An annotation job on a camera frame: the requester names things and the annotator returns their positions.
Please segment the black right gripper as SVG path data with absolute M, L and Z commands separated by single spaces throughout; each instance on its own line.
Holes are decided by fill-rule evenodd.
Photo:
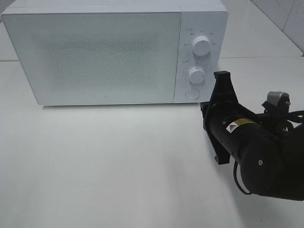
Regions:
M 238 103 L 230 72 L 214 72 L 215 85 L 205 111 L 204 125 L 215 151 L 218 165 L 238 157 L 241 144 L 248 140 L 251 128 L 258 128 L 255 114 Z

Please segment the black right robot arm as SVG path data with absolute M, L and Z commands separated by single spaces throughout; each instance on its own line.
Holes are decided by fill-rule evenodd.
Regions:
M 228 71 L 215 72 L 208 102 L 201 103 L 203 126 L 218 164 L 233 158 L 233 177 L 246 195 L 304 199 L 304 113 L 290 112 L 285 92 L 269 92 L 256 114 L 237 99 Z

